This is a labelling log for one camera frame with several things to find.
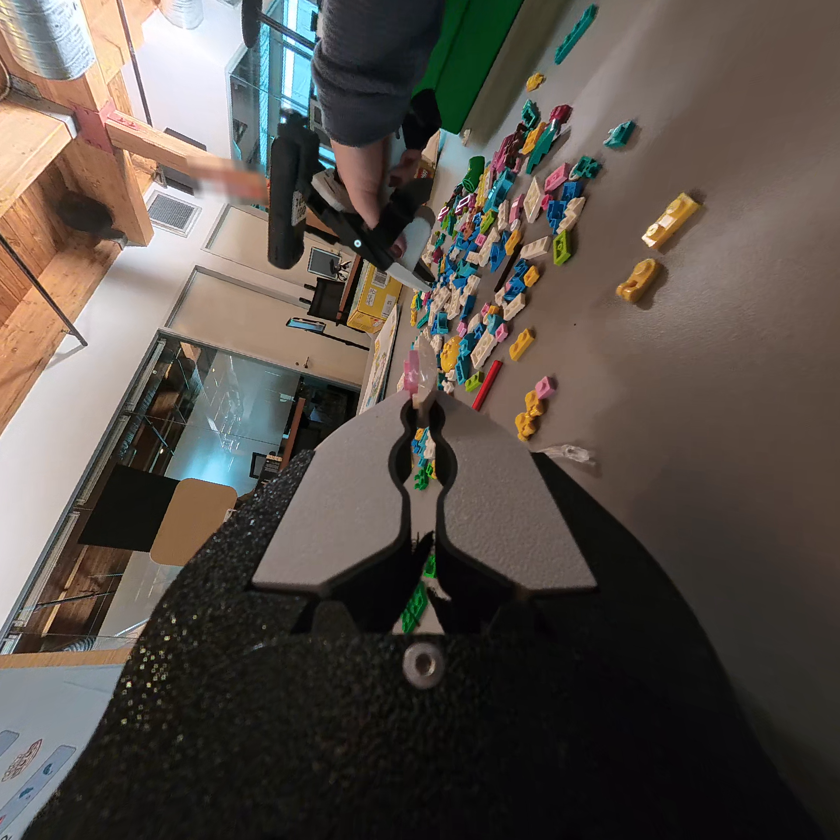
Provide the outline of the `black round fixture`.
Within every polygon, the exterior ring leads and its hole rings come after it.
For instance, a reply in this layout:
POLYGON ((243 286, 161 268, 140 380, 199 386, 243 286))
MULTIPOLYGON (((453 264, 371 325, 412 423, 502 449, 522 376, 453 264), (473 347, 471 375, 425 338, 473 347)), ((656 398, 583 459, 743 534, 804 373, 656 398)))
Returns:
POLYGON ((128 244, 127 235, 114 226, 109 208, 77 192, 66 192, 56 205, 56 213, 68 228, 100 240, 128 244))

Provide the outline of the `black office chair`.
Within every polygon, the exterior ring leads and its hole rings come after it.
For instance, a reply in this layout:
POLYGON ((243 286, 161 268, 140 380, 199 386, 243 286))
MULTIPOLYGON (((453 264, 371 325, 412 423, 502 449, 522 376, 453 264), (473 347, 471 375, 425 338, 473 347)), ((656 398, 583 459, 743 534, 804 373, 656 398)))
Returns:
POLYGON ((307 297, 300 297, 299 301, 308 308, 308 315, 313 319, 340 323, 343 311, 343 296, 345 283, 316 276, 315 285, 305 284, 307 297))

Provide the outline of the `person's right hand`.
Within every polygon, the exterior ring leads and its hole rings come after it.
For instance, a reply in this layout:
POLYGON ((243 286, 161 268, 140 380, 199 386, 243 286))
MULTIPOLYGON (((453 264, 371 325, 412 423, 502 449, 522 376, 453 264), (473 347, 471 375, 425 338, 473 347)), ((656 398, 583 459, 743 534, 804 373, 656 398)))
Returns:
POLYGON ((353 209, 371 230, 377 227, 382 214, 383 185, 402 186, 411 181, 422 157, 420 150, 406 148, 399 162, 391 167, 390 137, 359 147, 333 140, 332 151, 353 209))

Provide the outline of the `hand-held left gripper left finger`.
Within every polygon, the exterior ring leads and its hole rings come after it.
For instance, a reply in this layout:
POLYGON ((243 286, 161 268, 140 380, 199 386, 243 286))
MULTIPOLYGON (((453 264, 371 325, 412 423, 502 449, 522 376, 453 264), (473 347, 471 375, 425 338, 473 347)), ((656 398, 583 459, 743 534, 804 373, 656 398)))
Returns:
POLYGON ((316 447, 253 576, 257 590, 326 596, 410 538, 396 451, 412 407, 410 393, 395 393, 316 447))

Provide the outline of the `long yellow lego brick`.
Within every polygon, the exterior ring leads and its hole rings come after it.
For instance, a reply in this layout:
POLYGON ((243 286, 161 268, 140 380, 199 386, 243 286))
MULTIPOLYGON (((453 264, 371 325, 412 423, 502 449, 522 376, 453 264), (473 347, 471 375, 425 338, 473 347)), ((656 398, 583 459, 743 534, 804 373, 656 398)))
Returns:
POLYGON ((661 249, 701 207, 689 194, 681 192, 647 228, 642 236, 643 242, 651 249, 661 249))

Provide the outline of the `green board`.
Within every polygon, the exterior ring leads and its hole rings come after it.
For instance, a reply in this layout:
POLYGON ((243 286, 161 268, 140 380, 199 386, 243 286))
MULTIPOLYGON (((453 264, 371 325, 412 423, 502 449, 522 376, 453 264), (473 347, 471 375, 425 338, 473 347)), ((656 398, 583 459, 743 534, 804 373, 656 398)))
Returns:
POLYGON ((446 1, 438 41, 415 92, 434 90, 443 130, 458 134, 522 1, 446 1))

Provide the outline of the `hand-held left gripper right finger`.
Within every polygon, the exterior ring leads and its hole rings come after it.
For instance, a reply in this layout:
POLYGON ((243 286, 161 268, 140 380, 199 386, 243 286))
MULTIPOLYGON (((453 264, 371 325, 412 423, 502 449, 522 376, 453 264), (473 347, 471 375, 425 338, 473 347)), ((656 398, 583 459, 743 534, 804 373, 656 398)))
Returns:
POLYGON ((488 416, 439 393, 437 535, 527 594, 588 592, 595 578, 529 448, 488 416))

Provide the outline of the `green lego plate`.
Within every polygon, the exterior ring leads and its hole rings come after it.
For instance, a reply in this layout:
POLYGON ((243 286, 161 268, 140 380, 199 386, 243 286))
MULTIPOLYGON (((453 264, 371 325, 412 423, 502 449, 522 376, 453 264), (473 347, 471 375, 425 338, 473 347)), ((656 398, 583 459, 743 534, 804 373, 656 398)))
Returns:
POLYGON ((431 552, 406 607, 401 613, 401 629, 403 634, 410 634, 417 629, 428 607, 427 581, 437 579, 436 555, 431 552))

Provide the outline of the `lego instruction booklet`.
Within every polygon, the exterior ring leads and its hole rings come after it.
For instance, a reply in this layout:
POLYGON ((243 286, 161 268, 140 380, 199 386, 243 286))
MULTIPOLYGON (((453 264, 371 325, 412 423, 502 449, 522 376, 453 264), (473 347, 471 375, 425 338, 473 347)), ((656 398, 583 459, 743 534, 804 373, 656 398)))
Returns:
POLYGON ((399 323, 401 306, 396 304, 377 333, 371 364, 371 374, 360 399, 358 414, 361 414, 382 399, 391 369, 393 344, 399 323))

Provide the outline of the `printed sticker sheet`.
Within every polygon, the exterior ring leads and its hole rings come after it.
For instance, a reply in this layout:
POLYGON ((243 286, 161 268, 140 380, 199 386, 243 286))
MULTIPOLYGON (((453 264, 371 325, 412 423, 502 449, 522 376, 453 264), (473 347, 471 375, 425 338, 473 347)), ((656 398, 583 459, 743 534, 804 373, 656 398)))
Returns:
POLYGON ((2 669, 2 838, 21 838, 67 777, 102 718, 122 669, 2 669))

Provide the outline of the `pile of colourful lego bricks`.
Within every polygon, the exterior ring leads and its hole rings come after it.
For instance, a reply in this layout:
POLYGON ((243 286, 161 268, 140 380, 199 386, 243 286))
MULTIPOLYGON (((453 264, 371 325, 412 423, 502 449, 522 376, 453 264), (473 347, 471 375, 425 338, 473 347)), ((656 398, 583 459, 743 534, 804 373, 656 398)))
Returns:
POLYGON ((510 337, 542 276, 543 261, 562 266, 572 257, 585 181, 602 165, 585 155, 544 177, 535 173, 569 132, 572 112, 563 103, 542 120, 527 100, 516 129, 492 158, 469 160, 437 216, 438 230, 422 256, 435 288, 414 293, 410 315, 418 330, 412 348, 424 337, 436 353, 439 391, 452 395, 461 385, 477 394, 489 358, 510 337))

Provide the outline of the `black panel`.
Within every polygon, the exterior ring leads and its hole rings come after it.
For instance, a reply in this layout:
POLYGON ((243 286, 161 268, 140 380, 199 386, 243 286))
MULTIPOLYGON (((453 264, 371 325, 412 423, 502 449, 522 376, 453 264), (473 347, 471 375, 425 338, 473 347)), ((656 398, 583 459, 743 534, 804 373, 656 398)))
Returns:
POLYGON ((149 553, 178 479, 114 466, 77 542, 149 553))

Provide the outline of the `tan chair back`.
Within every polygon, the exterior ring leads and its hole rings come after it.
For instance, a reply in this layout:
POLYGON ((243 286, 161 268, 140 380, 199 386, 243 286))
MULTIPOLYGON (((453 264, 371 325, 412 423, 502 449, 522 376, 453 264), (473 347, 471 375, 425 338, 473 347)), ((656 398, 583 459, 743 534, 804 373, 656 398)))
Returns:
POLYGON ((150 549, 152 561, 186 565, 222 526, 237 498, 232 486, 195 478, 178 482, 150 549))

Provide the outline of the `pink and white lego assembly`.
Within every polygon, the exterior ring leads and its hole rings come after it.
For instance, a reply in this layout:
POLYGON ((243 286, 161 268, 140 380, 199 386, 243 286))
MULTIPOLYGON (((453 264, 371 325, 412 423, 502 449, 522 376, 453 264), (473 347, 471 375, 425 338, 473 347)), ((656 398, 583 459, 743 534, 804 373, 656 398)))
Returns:
POLYGON ((424 337, 418 339, 404 361, 403 390, 412 397, 417 425, 427 425, 438 392, 438 365, 436 353, 424 337))

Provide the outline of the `red lego bar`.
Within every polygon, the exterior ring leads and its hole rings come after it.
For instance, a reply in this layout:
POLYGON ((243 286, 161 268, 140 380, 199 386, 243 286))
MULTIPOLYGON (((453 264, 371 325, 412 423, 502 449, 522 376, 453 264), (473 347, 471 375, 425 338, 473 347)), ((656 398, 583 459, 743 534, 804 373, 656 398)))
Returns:
POLYGON ((502 367, 503 367, 503 362, 502 361, 500 361, 500 360, 494 360, 493 361, 489 371, 486 373, 485 378, 483 379, 483 381, 480 385, 480 388, 479 388, 479 390, 476 394, 476 398, 475 398, 474 402, 472 403, 473 410, 475 410, 477 412, 481 410, 485 401, 488 398, 490 390, 491 390, 492 386, 494 385, 502 367))

